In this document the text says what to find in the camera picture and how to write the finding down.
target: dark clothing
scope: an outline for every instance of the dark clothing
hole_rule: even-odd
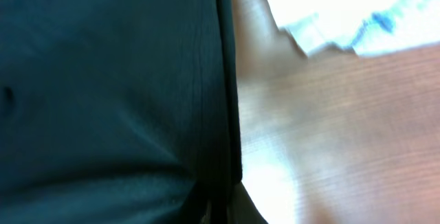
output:
[[[0,223],[177,223],[196,184],[228,202],[241,180],[230,0],[0,10]]]

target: wooden surface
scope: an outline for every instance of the wooden surface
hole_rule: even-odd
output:
[[[306,60],[266,0],[233,4],[243,182],[269,223],[440,223],[440,46]]]

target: wooden table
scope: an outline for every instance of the wooden table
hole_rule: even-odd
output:
[[[233,4],[243,182],[269,223],[440,223],[440,46],[305,59],[266,0]]]

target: wood grain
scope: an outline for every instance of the wood grain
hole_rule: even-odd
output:
[[[269,223],[440,223],[440,46],[305,59],[266,0],[233,6],[243,182]]]

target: dark teal fabric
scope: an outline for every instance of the dark teal fabric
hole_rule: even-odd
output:
[[[176,223],[241,180],[230,0],[0,0],[0,223]]]

